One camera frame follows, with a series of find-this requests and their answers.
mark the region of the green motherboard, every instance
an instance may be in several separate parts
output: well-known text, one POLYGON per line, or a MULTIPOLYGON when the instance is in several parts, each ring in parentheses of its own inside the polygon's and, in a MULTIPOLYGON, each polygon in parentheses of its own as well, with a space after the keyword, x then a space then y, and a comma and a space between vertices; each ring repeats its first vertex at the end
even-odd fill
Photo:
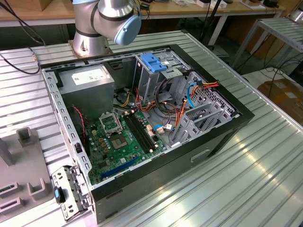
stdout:
MULTIPOLYGON (((142 112, 136 112, 134 116, 148 135, 148 130, 146 129, 148 123, 142 112)), ((124 171, 130 166, 143 162, 166 149, 162 141, 157 136, 154 136, 155 138, 150 139, 156 149, 152 153, 144 151, 128 127, 125 116, 118 116, 117 119, 121 123, 122 131, 111 134, 109 138, 106 136, 100 121, 86 127, 89 135, 89 160, 92 164, 89 179, 92 185, 107 179, 113 174, 124 171)), ((111 118, 105 118, 103 124, 107 130, 117 126, 111 118)))

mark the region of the black wire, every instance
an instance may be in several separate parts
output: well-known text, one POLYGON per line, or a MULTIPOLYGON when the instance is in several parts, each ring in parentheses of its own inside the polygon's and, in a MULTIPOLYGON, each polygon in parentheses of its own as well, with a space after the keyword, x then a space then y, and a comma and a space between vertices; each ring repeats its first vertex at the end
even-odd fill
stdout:
POLYGON ((167 86, 167 84, 171 81, 172 79, 166 80, 164 79, 161 84, 158 86, 156 93, 155 93, 155 102, 156 102, 156 107, 164 114, 170 114, 170 113, 174 113, 175 110, 168 110, 165 109, 163 107, 160 106, 160 101, 159 101, 159 92, 163 89, 165 89, 165 87, 167 86))
POLYGON ((4 0, 4 2, 7 4, 4 5, 2 2, 0 2, 0 6, 2 8, 4 8, 8 13, 10 13, 11 15, 13 15, 19 22, 19 24, 21 25, 23 31, 35 42, 39 43, 39 44, 43 44, 44 46, 46 46, 45 41, 43 40, 43 38, 30 26, 28 25, 24 20, 22 20, 20 17, 17 16, 17 14, 14 12, 14 10, 12 9, 12 7, 9 5, 9 3, 7 2, 7 0, 4 0), (30 30, 32 31, 35 36, 31 35, 24 27, 24 25, 30 30))
POLYGON ((287 62, 289 62, 291 59, 296 58, 296 57, 299 56, 300 54, 301 54, 301 53, 295 55, 294 57, 291 57, 291 58, 287 59, 286 61, 283 62, 282 65, 279 66, 279 68, 277 69, 277 71, 276 71, 275 74, 274 74, 274 77, 273 77, 272 80, 271 80, 270 89, 269 89, 269 93, 268 93, 268 96, 267 96, 268 98, 270 98, 271 90, 272 90, 272 87, 273 87, 273 84, 274 84, 274 80, 275 80, 275 77, 276 77, 276 75, 277 75, 278 70, 280 70, 284 64, 286 64, 287 62))
POLYGON ((263 42, 261 43, 261 45, 248 57, 248 59, 246 59, 241 65, 239 65, 235 70, 238 70, 241 66, 242 69, 244 68, 245 64, 252 58, 252 56, 263 46, 263 44, 266 42, 266 40, 268 39, 270 35, 268 35, 263 42))
POLYGON ((160 114, 158 114, 158 113, 156 112, 156 109, 157 109, 157 108, 153 108, 153 111, 155 112, 156 115, 158 115, 159 117, 162 117, 162 118, 169 118, 169 117, 161 116, 160 114))
POLYGON ((268 55, 268 53, 269 53, 269 50, 270 50, 271 47, 274 45, 275 41, 276 41, 276 37, 274 38, 273 42, 271 43, 271 45, 269 46, 269 48, 268 48, 268 50, 267 50, 267 52, 266 52, 266 54, 265 54, 265 57, 264 57, 264 68, 266 68, 266 58, 267 58, 267 55, 268 55))
POLYGON ((201 34, 200 34, 200 37, 203 35, 203 32, 205 30, 205 23, 206 23, 206 20, 207 20, 207 16, 208 16, 208 13, 209 13, 209 9, 210 9, 210 3, 208 4, 208 10, 207 10, 207 14, 206 14, 206 17, 205 17, 205 20, 204 20, 204 23, 203 23, 203 27, 201 29, 201 34))
POLYGON ((207 34, 207 31, 208 31, 210 25, 212 24, 212 22, 213 22, 213 20, 214 20, 214 16, 215 16, 215 14, 217 13, 217 10, 218 10, 218 7, 219 7, 220 3, 221 3, 221 0, 217 0, 215 6, 214 6, 214 8, 213 8, 213 11, 212 11, 212 13, 211 13, 211 15, 210 15, 210 17, 209 17, 209 20, 206 21, 206 24, 207 24, 207 25, 205 26, 205 31, 203 32, 203 34, 202 34, 201 37, 200 37, 200 42, 201 42, 201 43, 203 43, 203 41, 204 41, 204 39, 205 39, 205 36, 206 36, 206 34, 207 34))
MULTIPOLYGON (((35 54, 34 51, 32 50, 32 48, 29 47, 29 49, 30 49, 30 51, 31 51, 33 54, 35 54)), ((40 67, 40 64, 39 64, 38 61, 36 61, 36 62, 37 62, 37 66, 38 66, 37 71, 35 71, 35 72, 26 72, 26 71, 24 71, 24 70, 22 70, 22 69, 19 69, 19 68, 16 67, 16 66, 14 66, 12 63, 10 63, 6 58, 3 57, 3 55, 2 55, 1 53, 0 53, 0 57, 3 58, 3 60, 4 60, 8 65, 10 65, 11 67, 15 68, 16 70, 18 70, 18 71, 20 71, 20 72, 23 72, 23 73, 25 73, 25 74, 28 74, 28 75, 35 75, 35 74, 37 74, 37 73, 41 70, 41 67, 40 67)))
POLYGON ((281 47, 280 47, 280 49, 274 54, 274 56, 272 56, 270 59, 269 59, 269 61, 267 62, 267 63, 265 63, 265 59, 264 59, 264 68, 266 67, 266 65, 268 64, 268 63, 270 63, 270 61, 271 60, 273 60, 273 58, 280 52, 280 50, 282 50, 282 48, 284 47, 284 45, 285 44, 283 44, 281 47))

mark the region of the cable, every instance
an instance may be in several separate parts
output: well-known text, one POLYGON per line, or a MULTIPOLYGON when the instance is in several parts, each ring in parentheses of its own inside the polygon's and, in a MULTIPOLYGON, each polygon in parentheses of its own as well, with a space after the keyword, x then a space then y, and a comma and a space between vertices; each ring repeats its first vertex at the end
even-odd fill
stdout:
POLYGON ((275 72, 275 74, 274 74, 274 76, 273 76, 273 78, 272 78, 272 80, 271 80, 270 89, 269 89, 269 93, 268 93, 268 96, 267 96, 268 98, 270 98, 271 90, 272 90, 272 87, 273 87, 273 84, 274 84, 274 80, 275 80, 275 77, 276 77, 276 75, 277 75, 278 70, 280 70, 284 64, 286 64, 287 62, 289 62, 291 59, 296 58, 296 57, 299 56, 300 54, 301 54, 301 53, 295 55, 294 57, 291 57, 291 58, 287 59, 286 61, 283 62, 282 65, 279 66, 279 68, 277 69, 277 71, 275 72))
POLYGON ((146 12, 147 12, 147 15, 148 15, 146 19, 148 20, 148 19, 150 19, 151 12, 150 12, 150 10, 147 10, 146 12))
POLYGON ((72 108, 78 112, 78 114, 81 118, 82 130, 83 130, 83 143, 85 143, 85 126, 84 126, 83 114, 81 114, 80 110, 78 110, 77 107, 75 107, 74 105, 72 106, 72 108))
POLYGON ((162 117, 162 118, 171 118, 171 119, 175 119, 175 117, 171 117, 171 116, 169 116, 169 117, 166 117, 166 115, 164 115, 164 116, 161 116, 160 114, 158 114, 157 112, 156 112, 156 109, 158 109, 157 107, 156 108, 153 108, 152 110, 155 112, 155 114, 156 115, 158 115, 159 117, 162 117))
POLYGON ((4 5, 2 2, 0 2, 0 7, 4 8, 8 13, 10 13, 11 15, 13 15, 19 22, 19 24, 21 25, 23 31, 32 39, 34 40, 36 43, 39 44, 43 44, 44 46, 46 46, 46 43, 44 41, 44 39, 30 26, 28 25, 24 20, 22 20, 20 17, 17 16, 17 14, 14 12, 14 10, 12 9, 12 7, 9 5, 9 3, 7 2, 7 0, 4 0, 4 2, 7 4, 4 5), (31 31, 34 33, 35 36, 31 35, 24 27, 24 25, 31 31))
MULTIPOLYGON (((219 86, 219 83, 218 83, 218 82, 203 83, 203 89, 207 89, 207 88, 211 88, 211 87, 218 87, 218 86, 219 86)), ((199 87, 199 85, 197 85, 197 83, 191 83, 191 84, 188 86, 188 88, 187 88, 188 103, 189 103, 190 106, 193 107, 193 108, 194 108, 194 104, 193 104, 192 101, 191 101, 191 97, 193 97, 193 96, 195 95, 195 91, 196 91, 196 89, 197 89, 198 87, 199 87), (194 85, 196 85, 196 86, 195 86, 195 88, 192 90, 192 93, 191 93, 191 95, 190 95, 189 90, 190 90, 190 88, 191 88, 192 86, 194 86, 194 85)))
POLYGON ((207 14, 206 14, 206 17, 205 17, 205 20, 204 20, 204 23, 203 23, 203 27, 202 27, 202 29, 201 29, 201 34, 200 34, 199 37, 201 37, 201 36, 203 35, 203 32, 204 32, 204 30, 205 30, 205 23, 206 23, 206 21, 207 21, 207 16, 208 16, 208 13, 209 13, 209 9, 210 9, 210 3, 208 4, 207 14))
POLYGON ((13 65, 12 63, 10 63, 6 58, 4 58, 3 55, 2 55, 1 53, 0 53, 0 57, 3 58, 3 60, 4 60, 7 64, 9 64, 11 67, 13 67, 14 69, 16 69, 16 70, 18 70, 18 71, 20 71, 20 72, 23 72, 23 73, 25 73, 25 74, 28 74, 28 75, 35 75, 35 74, 37 74, 37 73, 41 70, 41 67, 40 67, 40 64, 39 64, 37 55, 34 53, 34 51, 32 50, 32 48, 29 47, 29 49, 30 49, 30 51, 33 53, 34 61, 37 62, 37 65, 38 65, 38 69, 37 69, 37 71, 35 71, 35 72, 26 72, 26 71, 24 71, 24 70, 22 70, 22 69, 19 69, 18 67, 16 67, 16 66, 13 65))
POLYGON ((131 92, 128 92, 128 94, 127 94, 127 99, 126 99, 125 103, 123 103, 123 104, 121 105, 121 107, 126 107, 126 106, 127 106, 128 102, 129 102, 129 97, 130 97, 130 95, 131 95, 131 92))
POLYGON ((264 57, 264 68, 265 68, 265 62, 266 62, 266 58, 267 58, 267 55, 268 55, 268 53, 269 53, 269 50, 270 50, 271 47, 274 45, 275 41, 276 41, 276 38, 274 38, 273 42, 271 43, 271 45, 269 46, 269 48, 268 48, 268 50, 267 50, 267 52, 266 52, 266 54, 265 54, 265 57, 264 57))
POLYGON ((237 71, 241 66, 242 69, 244 68, 245 64, 252 58, 252 56, 263 46, 263 44, 266 42, 266 40, 269 38, 270 35, 266 36, 261 45, 246 59, 241 65, 239 65, 235 70, 237 71))
POLYGON ((188 103, 190 104, 191 107, 195 107, 194 104, 192 103, 191 99, 190 99, 190 94, 189 94, 189 90, 192 86, 197 85, 197 83, 191 83, 188 88, 187 88, 187 98, 188 98, 188 103))
POLYGON ((215 6, 214 6, 214 8, 213 8, 213 11, 212 11, 212 13, 211 13, 211 15, 210 15, 210 18, 209 18, 209 20, 206 22, 207 25, 205 26, 205 31, 203 32, 203 34, 202 34, 201 37, 200 37, 200 42, 201 42, 201 43, 203 43, 203 41, 204 41, 204 39, 205 39, 205 36, 206 36, 206 34, 207 34, 207 31, 208 31, 208 29, 209 29, 209 27, 210 27, 210 24, 212 23, 212 21, 213 21, 213 19, 214 19, 214 16, 215 16, 215 14, 216 14, 216 12, 217 12, 217 10, 218 10, 218 7, 219 7, 220 3, 221 3, 221 0, 217 0, 215 6))
POLYGON ((268 60, 268 62, 267 63, 265 63, 265 60, 266 60, 266 57, 265 57, 265 59, 264 59, 264 68, 266 67, 266 65, 267 64, 269 64, 269 62, 271 61, 271 60, 273 60, 273 58, 280 52, 280 50, 282 50, 282 48, 284 47, 284 45, 285 44, 283 44, 281 47, 280 47, 280 49, 268 60))
POLYGON ((133 2, 134 2, 134 6, 136 6, 137 7, 137 12, 138 12, 138 16, 141 16, 141 9, 140 9, 140 2, 139 2, 139 0, 137 0, 138 1, 138 4, 139 5, 137 5, 137 2, 135 1, 135 0, 133 0, 133 2))

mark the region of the red wire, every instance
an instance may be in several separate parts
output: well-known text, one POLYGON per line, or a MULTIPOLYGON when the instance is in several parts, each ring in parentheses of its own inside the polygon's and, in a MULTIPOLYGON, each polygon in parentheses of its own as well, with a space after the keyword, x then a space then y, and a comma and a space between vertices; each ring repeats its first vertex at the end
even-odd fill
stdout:
POLYGON ((79 116, 81 118, 82 129, 83 129, 83 143, 85 143, 85 127, 84 127, 84 120, 83 120, 83 117, 82 117, 83 114, 81 114, 81 112, 75 106, 72 106, 72 108, 74 108, 78 112, 78 114, 79 114, 79 116))

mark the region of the slotted aluminum surface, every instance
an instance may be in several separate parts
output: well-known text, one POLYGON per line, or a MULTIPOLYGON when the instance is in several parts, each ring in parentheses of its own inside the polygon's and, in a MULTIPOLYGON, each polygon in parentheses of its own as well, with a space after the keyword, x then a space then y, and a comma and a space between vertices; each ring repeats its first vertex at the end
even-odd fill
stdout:
MULTIPOLYGON (((302 127, 250 88, 228 66, 181 31, 140 35, 114 52, 179 44, 254 114, 252 121, 201 165, 119 212, 104 223, 118 226, 294 226, 303 220, 302 127)), ((42 62, 75 59, 67 44, 33 48, 42 62)), ((30 51, 1 52, 31 69, 30 51)), ((16 72, 0 61, 0 136, 20 127, 38 130, 49 173, 70 164, 42 75, 16 72)), ((91 211, 65 224, 55 199, 4 226, 95 226, 91 211)))
POLYGON ((303 52, 303 25, 288 18, 261 19, 258 25, 299 52, 303 52))

